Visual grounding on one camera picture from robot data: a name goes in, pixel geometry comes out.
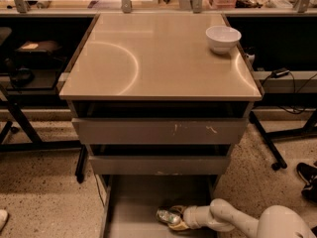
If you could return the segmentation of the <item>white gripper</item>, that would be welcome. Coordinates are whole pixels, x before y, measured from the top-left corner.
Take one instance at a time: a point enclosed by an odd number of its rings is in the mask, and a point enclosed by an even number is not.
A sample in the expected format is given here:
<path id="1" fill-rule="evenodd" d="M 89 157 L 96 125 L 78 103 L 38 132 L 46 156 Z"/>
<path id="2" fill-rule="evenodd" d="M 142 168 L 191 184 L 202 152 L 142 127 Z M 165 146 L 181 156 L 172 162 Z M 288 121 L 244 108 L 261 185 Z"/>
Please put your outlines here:
<path id="1" fill-rule="evenodd" d="M 163 212 L 183 214 L 183 220 L 177 220 L 168 224 L 168 227 L 174 231 L 184 231 L 190 229 L 199 229 L 202 227 L 209 227 L 211 220 L 210 206 L 185 206 L 174 205 L 165 207 Z"/>

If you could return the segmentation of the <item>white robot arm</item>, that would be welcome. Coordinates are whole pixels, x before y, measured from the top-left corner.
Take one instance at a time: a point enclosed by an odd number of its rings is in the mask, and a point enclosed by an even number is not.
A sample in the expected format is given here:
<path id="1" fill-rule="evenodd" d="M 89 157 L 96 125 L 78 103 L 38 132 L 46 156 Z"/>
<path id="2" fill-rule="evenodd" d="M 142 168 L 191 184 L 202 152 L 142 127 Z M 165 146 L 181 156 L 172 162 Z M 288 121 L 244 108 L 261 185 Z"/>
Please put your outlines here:
<path id="1" fill-rule="evenodd" d="M 230 232 L 237 228 L 247 238 L 316 238 L 316 234 L 295 211 L 281 205 L 270 206 L 256 219 L 228 201 L 216 198 L 205 206 L 159 208 L 157 218 L 174 231 L 208 227 L 218 232 Z"/>

